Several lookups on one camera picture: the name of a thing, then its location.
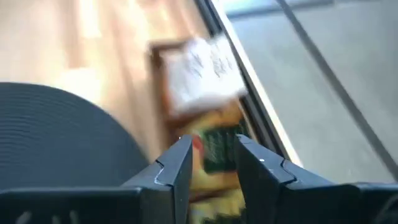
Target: chair seat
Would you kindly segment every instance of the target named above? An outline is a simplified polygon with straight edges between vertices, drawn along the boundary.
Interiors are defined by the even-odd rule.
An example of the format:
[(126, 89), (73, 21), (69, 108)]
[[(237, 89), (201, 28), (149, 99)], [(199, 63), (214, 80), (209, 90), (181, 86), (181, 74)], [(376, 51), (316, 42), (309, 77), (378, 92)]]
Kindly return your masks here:
[(0, 83), (0, 189), (119, 186), (148, 163), (92, 103), (47, 86)]

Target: wooden floor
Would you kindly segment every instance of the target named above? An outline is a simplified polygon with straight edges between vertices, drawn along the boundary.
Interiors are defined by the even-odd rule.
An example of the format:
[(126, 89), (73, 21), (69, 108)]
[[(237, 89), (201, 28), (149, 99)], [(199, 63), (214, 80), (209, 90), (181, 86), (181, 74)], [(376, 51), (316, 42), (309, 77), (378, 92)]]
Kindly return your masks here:
[(192, 0), (0, 2), (0, 82), (53, 86), (98, 105), (153, 161), (164, 149), (149, 42), (206, 36)]

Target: blurry object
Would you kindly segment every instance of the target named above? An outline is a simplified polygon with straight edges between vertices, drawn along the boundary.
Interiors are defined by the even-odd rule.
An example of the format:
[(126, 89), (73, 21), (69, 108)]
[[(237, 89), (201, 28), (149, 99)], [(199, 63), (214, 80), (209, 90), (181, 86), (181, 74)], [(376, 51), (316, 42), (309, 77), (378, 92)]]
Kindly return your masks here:
[(218, 197), (191, 203), (190, 223), (244, 223), (236, 218), (241, 215), (243, 208), (241, 189), (227, 190)]
[[(157, 82), (157, 88), (155, 88), (157, 95), (162, 102), (159, 109), (161, 113), (163, 113), (164, 122), (169, 131), (169, 143), (172, 144), (183, 134), (191, 134), (193, 136), (193, 169), (190, 185), (190, 208), (192, 210), (190, 212), (190, 218), (192, 223), (203, 223), (209, 220), (212, 223), (219, 223), (219, 219), (237, 220), (239, 222), (239, 215), (244, 208), (244, 200), (236, 173), (232, 147), (235, 134), (250, 136), (248, 124), (244, 119), (244, 113), (239, 104), (239, 96), (246, 92), (240, 73), (234, 75), (239, 78), (243, 88), (240, 90), (236, 88), (237, 91), (234, 94), (230, 92), (228, 97), (223, 99), (218, 98), (216, 104), (212, 104), (214, 103), (214, 101), (212, 101), (212, 105), (210, 106), (189, 106), (189, 109), (184, 112), (181, 111), (181, 113), (176, 113), (176, 99), (172, 96), (178, 92), (177, 90), (171, 89), (171, 86), (173, 86), (171, 83), (176, 81), (171, 80), (170, 76), (174, 75), (172, 79), (177, 78), (179, 75), (184, 76), (183, 71), (190, 68), (188, 66), (173, 66), (176, 66), (177, 62), (179, 62), (180, 65), (183, 65), (183, 63), (187, 64), (188, 58), (193, 58), (192, 54), (190, 56), (184, 54), (187, 52), (187, 49), (193, 47), (195, 50), (198, 50), (199, 55), (201, 55), (203, 50), (206, 50), (205, 48), (207, 48), (207, 51), (210, 51), (211, 42), (216, 40), (217, 39), (205, 41), (202, 39), (195, 39), (191, 42), (189, 40), (158, 42), (151, 46), (152, 52), (150, 62), (152, 73), (155, 76), (154, 80)], [(220, 36), (220, 42), (222, 41), (226, 41), (229, 48), (228, 40), (225, 39), (224, 36)], [(198, 49), (198, 46), (195, 44), (206, 47)], [(215, 67), (211, 56), (206, 58), (205, 61), (206, 62), (203, 63), (207, 63), (213, 68)], [(193, 71), (196, 73), (192, 76), (196, 75), (194, 78), (198, 78), (197, 76), (200, 74), (200, 71), (206, 69), (207, 68), (201, 68)], [(216, 74), (214, 70), (208, 70), (208, 72), (213, 75)], [(229, 74), (223, 73), (220, 76), (224, 76), (224, 81), (222, 82), (228, 85)], [(188, 78), (182, 77), (182, 81), (185, 82), (186, 79), (189, 79), (189, 76)], [(190, 88), (191, 85), (197, 85), (197, 82), (195, 83), (192, 80), (184, 82), (177, 82), (176, 87)], [(217, 80), (217, 82), (219, 86), (221, 86), (221, 81)]]
[(193, 39), (180, 54), (165, 61), (171, 116), (219, 108), (246, 93), (224, 35), (210, 40)]

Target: gray floor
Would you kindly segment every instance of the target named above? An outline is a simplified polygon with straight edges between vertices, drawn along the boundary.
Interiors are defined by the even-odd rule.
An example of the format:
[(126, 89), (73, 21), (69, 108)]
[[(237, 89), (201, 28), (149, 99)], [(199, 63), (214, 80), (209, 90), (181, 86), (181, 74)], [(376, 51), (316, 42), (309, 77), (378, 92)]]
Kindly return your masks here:
[[(347, 1), (295, 11), (396, 161), (397, 6)], [(231, 22), (305, 168), (336, 182), (394, 181), (283, 13)]]

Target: black plastic edge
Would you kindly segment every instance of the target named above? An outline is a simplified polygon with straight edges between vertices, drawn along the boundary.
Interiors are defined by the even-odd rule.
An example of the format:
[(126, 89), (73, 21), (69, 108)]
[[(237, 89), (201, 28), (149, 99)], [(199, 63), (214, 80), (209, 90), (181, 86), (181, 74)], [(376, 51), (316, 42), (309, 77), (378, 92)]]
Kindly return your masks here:
[(148, 223), (166, 221), (153, 221), (155, 219), (151, 219), (151, 217), (154, 211), (150, 207), (156, 207), (155, 210), (159, 212), (160, 217), (168, 215), (161, 210), (170, 209), (175, 224), (186, 223), (192, 159), (192, 137), (184, 135), (153, 164), (122, 184), (124, 188), (141, 187), (144, 189), (141, 197), (144, 198), (142, 201), (145, 203), (141, 205), (141, 208), (145, 208), (142, 209), (143, 218), (150, 220)]
[[(227, 38), (230, 40), (229, 34), (226, 32), (225, 26), (223, 25), (219, 15), (215, 10), (211, 0), (195, 0), (197, 8), (205, 22), (210, 36), (214, 36), (219, 33), (225, 33)], [(248, 88), (248, 95), (241, 99), (241, 104), (246, 112), (249, 123), (253, 128), (254, 134), (257, 137), (259, 143), (266, 148), (276, 152), (278, 155), (289, 159), (285, 147), (280, 140), (279, 135), (275, 129), (274, 124), (269, 117), (267, 110), (265, 109), (260, 96), (258, 95), (254, 84), (248, 74), (248, 71), (243, 65), (236, 48), (231, 45), (232, 51), (236, 58), (236, 61), (240, 67), (243, 80)]]

